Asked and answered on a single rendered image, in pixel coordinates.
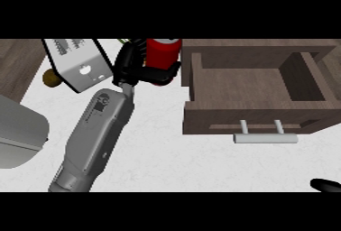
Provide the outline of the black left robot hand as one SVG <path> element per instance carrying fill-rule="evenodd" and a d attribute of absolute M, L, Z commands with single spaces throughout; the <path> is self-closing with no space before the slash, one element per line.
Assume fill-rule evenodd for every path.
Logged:
<path fill-rule="evenodd" d="M 112 83 L 120 87 L 123 84 L 136 86 L 140 81 L 151 83 L 145 69 L 146 40 L 130 39 L 117 54 L 112 67 Z"/>

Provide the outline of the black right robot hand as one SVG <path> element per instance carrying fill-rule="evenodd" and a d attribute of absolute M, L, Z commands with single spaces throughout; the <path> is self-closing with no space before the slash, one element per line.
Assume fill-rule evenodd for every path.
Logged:
<path fill-rule="evenodd" d="M 313 179 L 310 187 L 322 192 L 341 192 L 341 184 L 332 180 Z"/>

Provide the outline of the red can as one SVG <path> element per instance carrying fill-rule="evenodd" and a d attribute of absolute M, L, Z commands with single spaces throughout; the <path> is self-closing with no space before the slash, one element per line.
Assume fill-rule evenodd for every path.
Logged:
<path fill-rule="evenodd" d="M 157 86 L 168 85 L 177 75 L 180 49 L 180 39 L 146 40 L 145 69 L 151 83 Z"/>

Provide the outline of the open brown wooden drawer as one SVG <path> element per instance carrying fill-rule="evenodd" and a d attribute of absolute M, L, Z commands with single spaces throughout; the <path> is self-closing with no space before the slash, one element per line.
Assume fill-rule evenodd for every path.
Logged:
<path fill-rule="evenodd" d="M 322 60 L 335 39 L 185 39 L 185 134 L 313 134 L 341 124 L 341 99 Z"/>

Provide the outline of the white box with black edge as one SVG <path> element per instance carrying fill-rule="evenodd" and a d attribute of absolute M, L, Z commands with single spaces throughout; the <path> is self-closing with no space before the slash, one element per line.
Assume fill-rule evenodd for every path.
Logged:
<path fill-rule="evenodd" d="M 112 63 L 96 39 L 42 40 L 55 74 L 75 93 L 112 75 Z"/>

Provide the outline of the brown round object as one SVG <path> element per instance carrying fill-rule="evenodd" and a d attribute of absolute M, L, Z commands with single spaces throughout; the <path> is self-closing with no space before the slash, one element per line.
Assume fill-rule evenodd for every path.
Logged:
<path fill-rule="evenodd" d="M 56 76 L 53 69 L 49 69 L 43 74 L 43 83 L 47 87 L 55 88 L 62 83 L 62 79 Z"/>

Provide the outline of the brown wooden cabinet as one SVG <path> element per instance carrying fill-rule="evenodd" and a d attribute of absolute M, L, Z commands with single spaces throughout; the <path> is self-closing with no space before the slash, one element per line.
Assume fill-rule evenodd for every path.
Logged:
<path fill-rule="evenodd" d="M 0 39 L 0 95 L 18 103 L 46 55 L 40 39 Z"/>

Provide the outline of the grey rounded appliance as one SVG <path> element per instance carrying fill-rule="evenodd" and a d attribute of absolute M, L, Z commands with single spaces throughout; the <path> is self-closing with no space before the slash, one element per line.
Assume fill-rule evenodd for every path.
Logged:
<path fill-rule="evenodd" d="M 46 117 L 0 95 L 0 169 L 16 168 L 34 158 L 47 133 Z"/>

